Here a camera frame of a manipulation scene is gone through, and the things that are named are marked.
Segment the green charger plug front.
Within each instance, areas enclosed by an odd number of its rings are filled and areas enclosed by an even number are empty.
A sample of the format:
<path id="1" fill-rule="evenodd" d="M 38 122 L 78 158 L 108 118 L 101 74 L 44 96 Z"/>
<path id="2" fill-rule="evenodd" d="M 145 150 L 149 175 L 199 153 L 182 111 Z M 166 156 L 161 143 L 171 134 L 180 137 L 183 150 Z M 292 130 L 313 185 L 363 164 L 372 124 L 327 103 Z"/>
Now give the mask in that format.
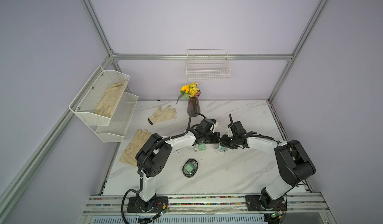
<path id="1" fill-rule="evenodd" d="M 195 166 L 194 164 L 192 163 L 188 163 L 186 166 L 185 166 L 185 172 L 190 174 L 190 173 L 193 173 L 195 171 Z"/>

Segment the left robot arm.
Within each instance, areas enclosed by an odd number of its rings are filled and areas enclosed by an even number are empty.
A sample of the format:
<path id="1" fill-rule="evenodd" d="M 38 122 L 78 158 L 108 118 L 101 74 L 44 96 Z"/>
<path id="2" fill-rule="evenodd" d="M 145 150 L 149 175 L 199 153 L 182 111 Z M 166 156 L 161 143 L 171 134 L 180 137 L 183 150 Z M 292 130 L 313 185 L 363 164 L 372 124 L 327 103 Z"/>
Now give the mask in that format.
<path id="1" fill-rule="evenodd" d="M 127 213 L 158 212 L 153 217 L 144 218 L 138 222 L 150 224 L 168 209 L 168 197 L 156 194 L 156 176 L 165 167 L 172 151 L 193 147 L 200 143 L 217 144 L 220 142 L 220 133 L 215 130 L 218 122 L 201 113 L 195 115 L 203 117 L 199 124 L 191 125 L 192 116 L 189 116 L 188 126 L 184 132 L 168 137 L 154 133 L 136 154 L 140 185 L 138 190 L 127 190 L 122 198 L 121 216 L 124 224 L 129 223 L 125 216 Z"/>

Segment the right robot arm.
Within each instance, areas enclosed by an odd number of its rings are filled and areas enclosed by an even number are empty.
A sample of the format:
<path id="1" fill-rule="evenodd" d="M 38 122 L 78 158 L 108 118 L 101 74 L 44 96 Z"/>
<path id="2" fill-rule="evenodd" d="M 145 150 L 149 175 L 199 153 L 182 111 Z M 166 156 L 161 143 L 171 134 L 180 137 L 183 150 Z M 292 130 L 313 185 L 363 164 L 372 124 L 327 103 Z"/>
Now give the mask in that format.
<path id="1" fill-rule="evenodd" d="M 277 177 L 259 195 L 245 196 L 249 211 L 282 210 L 285 195 L 298 184 L 316 173 L 316 168 L 297 140 L 282 143 L 273 137 L 247 132 L 240 121 L 229 117 L 228 134 L 221 138 L 221 145 L 229 149 L 248 148 L 259 150 L 275 158 Z"/>

